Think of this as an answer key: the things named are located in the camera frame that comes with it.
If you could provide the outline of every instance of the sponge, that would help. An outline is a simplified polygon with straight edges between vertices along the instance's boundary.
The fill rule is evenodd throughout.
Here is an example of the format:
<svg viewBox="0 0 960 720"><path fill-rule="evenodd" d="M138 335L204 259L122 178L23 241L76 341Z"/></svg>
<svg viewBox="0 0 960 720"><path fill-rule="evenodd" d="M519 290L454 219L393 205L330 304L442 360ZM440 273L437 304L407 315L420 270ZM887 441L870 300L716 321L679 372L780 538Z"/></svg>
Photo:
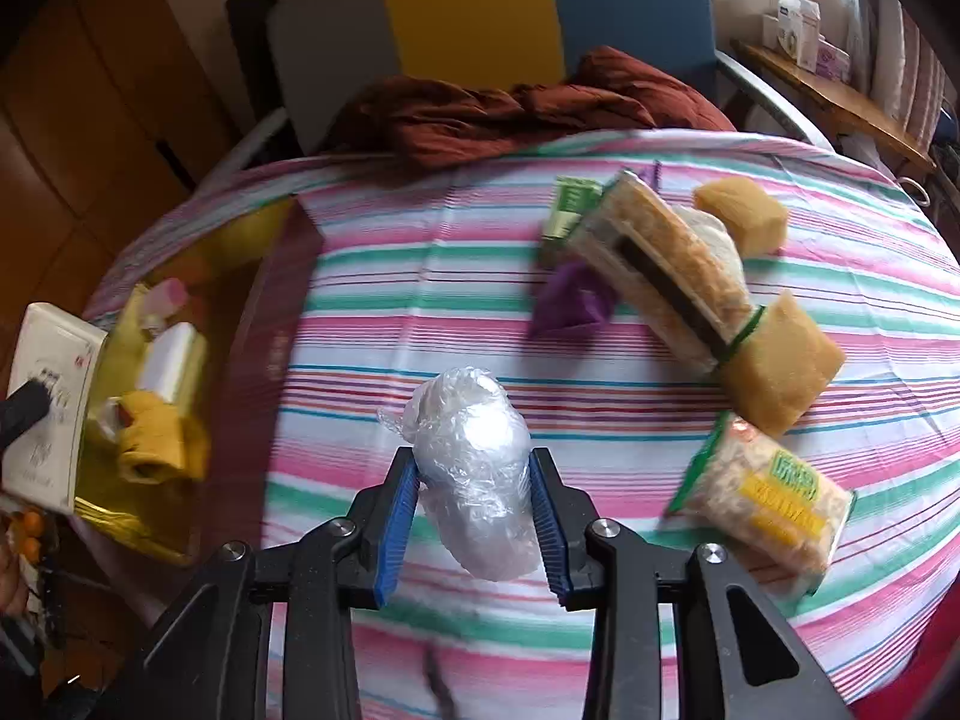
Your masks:
<svg viewBox="0 0 960 720"><path fill-rule="evenodd" d="M797 298L783 292L717 375L736 413L777 437L827 389L845 359Z"/></svg>
<svg viewBox="0 0 960 720"><path fill-rule="evenodd" d="M776 251L786 241L786 208L750 178L731 176L698 187L693 207L726 225L745 260Z"/></svg>

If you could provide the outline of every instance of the yellow towel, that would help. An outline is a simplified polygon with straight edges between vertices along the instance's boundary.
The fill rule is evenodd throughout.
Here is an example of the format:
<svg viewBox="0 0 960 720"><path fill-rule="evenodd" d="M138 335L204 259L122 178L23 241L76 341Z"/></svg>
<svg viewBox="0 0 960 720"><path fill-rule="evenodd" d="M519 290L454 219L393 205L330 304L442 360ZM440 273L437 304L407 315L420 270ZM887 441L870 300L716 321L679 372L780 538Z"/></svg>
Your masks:
<svg viewBox="0 0 960 720"><path fill-rule="evenodd" d="M129 482L158 485L171 479L198 481L206 474L209 440L203 426L181 419L176 406L144 389L127 392L120 408L130 424L120 431L120 475Z"/></svg>

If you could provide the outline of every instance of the white cardboard box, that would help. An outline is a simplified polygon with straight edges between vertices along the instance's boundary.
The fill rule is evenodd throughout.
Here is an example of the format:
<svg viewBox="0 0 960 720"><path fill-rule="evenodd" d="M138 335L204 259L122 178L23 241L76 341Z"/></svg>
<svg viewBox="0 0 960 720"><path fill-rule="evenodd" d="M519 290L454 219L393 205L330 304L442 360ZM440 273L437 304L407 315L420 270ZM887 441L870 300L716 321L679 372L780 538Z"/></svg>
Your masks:
<svg viewBox="0 0 960 720"><path fill-rule="evenodd" d="M13 353L10 388L31 378L51 395L50 413L3 457L3 490L69 514L77 483L86 396L107 333L49 303L31 303Z"/></svg>
<svg viewBox="0 0 960 720"><path fill-rule="evenodd" d="M820 46L820 6L813 0L779 0L779 28L776 32L781 50L810 73L817 71Z"/></svg>

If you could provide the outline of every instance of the gold tray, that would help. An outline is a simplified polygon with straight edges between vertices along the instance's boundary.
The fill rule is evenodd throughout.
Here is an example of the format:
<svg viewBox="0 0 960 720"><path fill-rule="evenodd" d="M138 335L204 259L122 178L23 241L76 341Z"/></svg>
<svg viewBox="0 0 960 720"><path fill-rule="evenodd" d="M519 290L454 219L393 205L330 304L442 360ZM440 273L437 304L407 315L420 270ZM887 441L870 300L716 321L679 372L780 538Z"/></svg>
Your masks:
<svg viewBox="0 0 960 720"><path fill-rule="evenodd" d="M202 492L202 483L186 479L159 485L124 480L116 446L102 437L94 422L104 401L136 384L149 343L137 322L140 300L148 288L170 277L186 285L189 302L171 323L190 322L208 342L188 412L209 432L218 386L226 375L230 346L251 287L295 202L288 197L232 220L155 268L134 287L107 335L90 386L74 506L79 517L131 549L176 565L193 562Z"/></svg>

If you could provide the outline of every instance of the red blanket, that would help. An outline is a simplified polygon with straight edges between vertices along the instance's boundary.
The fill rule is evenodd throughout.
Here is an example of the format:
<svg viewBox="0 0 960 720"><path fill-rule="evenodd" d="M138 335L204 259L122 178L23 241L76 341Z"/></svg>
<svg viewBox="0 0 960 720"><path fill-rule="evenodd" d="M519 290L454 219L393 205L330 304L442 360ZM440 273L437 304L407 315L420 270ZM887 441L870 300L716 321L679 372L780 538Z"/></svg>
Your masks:
<svg viewBox="0 0 960 720"><path fill-rule="evenodd" d="M323 147L393 151L435 169L590 129L655 127L734 131L695 89L603 46L556 86L474 91L409 76L385 79L339 112Z"/></svg>
<svg viewBox="0 0 960 720"><path fill-rule="evenodd" d="M904 673L885 688L854 703L853 716L856 720L907 720L958 646L960 579L954 580L933 617L926 623L920 643Z"/></svg>

